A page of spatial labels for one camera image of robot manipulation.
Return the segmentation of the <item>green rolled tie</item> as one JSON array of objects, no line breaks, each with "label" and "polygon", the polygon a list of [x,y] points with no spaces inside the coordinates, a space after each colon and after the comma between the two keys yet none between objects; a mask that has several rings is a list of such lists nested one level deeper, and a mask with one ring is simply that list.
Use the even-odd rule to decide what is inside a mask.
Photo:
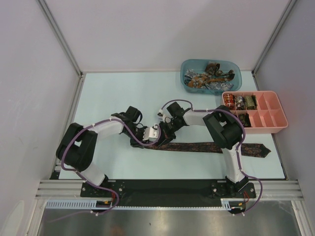
[{"label": "green rolled tie", "polygon": [[245,106],[248,110],[256,110],[256,96],[255,95],[246,95],[244,96]]}]

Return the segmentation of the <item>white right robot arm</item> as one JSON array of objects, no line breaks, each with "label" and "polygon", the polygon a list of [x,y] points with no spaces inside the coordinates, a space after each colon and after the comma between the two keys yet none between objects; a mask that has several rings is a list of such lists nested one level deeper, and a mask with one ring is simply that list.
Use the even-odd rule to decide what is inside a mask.
[{"label": "white right robot arm", "polygon": [[227,192],[239,197],[245,191],[248,177],[242,170],[241,144],[245,139],[245,130],[241,122],[221,105],[214,110],[183,109],[176,101],[167,107],[170,121],[159,123],[161,133],[157,146],[170,143],[176,138],[175,132],[185,126],[205,126],[214,143],[221,148],[226,164]]}]

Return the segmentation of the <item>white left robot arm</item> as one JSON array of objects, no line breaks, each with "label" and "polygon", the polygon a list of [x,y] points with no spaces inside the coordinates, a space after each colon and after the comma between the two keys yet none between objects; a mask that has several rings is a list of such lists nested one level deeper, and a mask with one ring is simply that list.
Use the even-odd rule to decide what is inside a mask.
[{"label": "white left robot arm", "polygon": [[111,135],[126,134],[130,143],[137,147],[143,141],[145,126],[139,128],[142,113],[135,107],[128,107],[126,112],[114,113],[110,118],[99,121],[89,126],[72,123],[64,134],[57,150],[56,157],[62,162],[62,169],[75,172],[85,181],[92,183],[91,190],[97,196],[108,193],[108,177],[93,162],[97,141]]}]

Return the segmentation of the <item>brown patterned tie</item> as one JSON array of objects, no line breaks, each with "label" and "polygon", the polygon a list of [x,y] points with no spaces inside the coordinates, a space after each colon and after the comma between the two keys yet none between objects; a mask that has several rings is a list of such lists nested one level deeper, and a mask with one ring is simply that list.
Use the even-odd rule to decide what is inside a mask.
[{"label": "brown patterned tie", "polygon": [[209,63],[207,64],[205,68],[205,72],[210,74],[210,75],[215,75],[217,77],[219,76],[235,76],[235,73],[233,70],[228,71],[227,73],[224,73],[223,71],[220,70],[220,63]]}]

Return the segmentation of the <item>aluminium frame rail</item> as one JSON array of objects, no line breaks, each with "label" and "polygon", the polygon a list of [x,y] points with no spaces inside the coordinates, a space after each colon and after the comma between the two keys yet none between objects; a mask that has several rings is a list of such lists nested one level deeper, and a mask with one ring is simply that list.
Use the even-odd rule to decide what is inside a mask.
[{"label": "aluminium frame rail", "polygon": [[[83,181],[78,179],[41,180],[36,199],[81,200]],[[300,185],[296,180],[263,180],[263,201],[302,201]]]}]

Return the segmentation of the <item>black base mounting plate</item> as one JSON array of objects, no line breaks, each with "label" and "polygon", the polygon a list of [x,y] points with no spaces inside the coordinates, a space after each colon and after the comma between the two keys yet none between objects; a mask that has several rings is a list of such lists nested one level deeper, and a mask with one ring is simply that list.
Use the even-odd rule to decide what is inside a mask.
[{"label": "black base mounting plate", "polygon": [[117,179],[107,187],[118,194],[120,207],[218,207],[222,199],[256,198],[253,183],[237,189],[221,179]]}]

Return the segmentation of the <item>dark brown paisley tie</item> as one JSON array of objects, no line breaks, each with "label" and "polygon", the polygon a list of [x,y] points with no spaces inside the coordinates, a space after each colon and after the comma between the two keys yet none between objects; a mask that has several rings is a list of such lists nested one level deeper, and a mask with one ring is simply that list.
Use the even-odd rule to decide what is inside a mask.
[{"label": "dark brown paisley tie", "polygon": [[[177,151],[177,152],[202,152],[202,153],[220,153],[222,149],[214,142],[199,142],[199,143],[168,143],[159,147],[146,147],[151,150],[162,150],[162,151]],[[264,144],[257,143],[242,143],[241,154],[243,156],[265,158],[269,153],[268,149]]]}]

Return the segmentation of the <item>dark floral rolled tie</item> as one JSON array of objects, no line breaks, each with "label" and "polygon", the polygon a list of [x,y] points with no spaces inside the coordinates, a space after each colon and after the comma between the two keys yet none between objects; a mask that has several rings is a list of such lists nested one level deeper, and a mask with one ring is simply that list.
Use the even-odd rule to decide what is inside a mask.
[{"label": "dark floral rolled tie", "polygon": [[239,114],[238,118],[245,128],[249,128],[252,126],[248,113]]}]

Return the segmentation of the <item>blue plastic bin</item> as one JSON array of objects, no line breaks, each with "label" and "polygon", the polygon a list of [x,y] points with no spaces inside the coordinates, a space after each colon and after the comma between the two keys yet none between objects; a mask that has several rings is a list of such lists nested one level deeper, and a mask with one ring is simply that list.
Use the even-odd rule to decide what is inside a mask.
[{"label": "blue plastic bin", "polygon": [[[233,70],[235,76],[215,76],[205,72],[209,63],[220,63],[220,70]],[[226,91],[238,91],[242,86],[240,68],[233,62],[214,59],[188,59],[181,65],[180,80],[189,93],[221,95]]]}]

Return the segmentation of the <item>purple white rolled tie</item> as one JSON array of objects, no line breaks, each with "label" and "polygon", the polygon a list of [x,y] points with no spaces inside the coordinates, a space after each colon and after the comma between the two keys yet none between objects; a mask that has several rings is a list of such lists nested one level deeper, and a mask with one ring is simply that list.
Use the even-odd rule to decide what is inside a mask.
[{"label": "purple white rolled tie", "polygon": [[245,110],[246,109],[243,96],[235,95],[234,96],[234,104],[235,104],[236,110]]}]

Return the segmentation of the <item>pink compartment organizer box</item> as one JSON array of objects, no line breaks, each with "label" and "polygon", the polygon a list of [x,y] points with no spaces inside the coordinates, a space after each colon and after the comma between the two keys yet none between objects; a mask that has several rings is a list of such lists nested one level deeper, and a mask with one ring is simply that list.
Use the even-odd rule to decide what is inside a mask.
[{"label": "pink compartment organizer box", "polygon": [[288,127],[288,121],[282,109],[277,94],[273,91],[227,91],[221,96],[221,103],[224,105],[223,95],[233,94],[256,96],[256,110],[231,110],[238,117],[239,114],[248,113],[251,127],[245,128],[248,134],[275,134]]}]

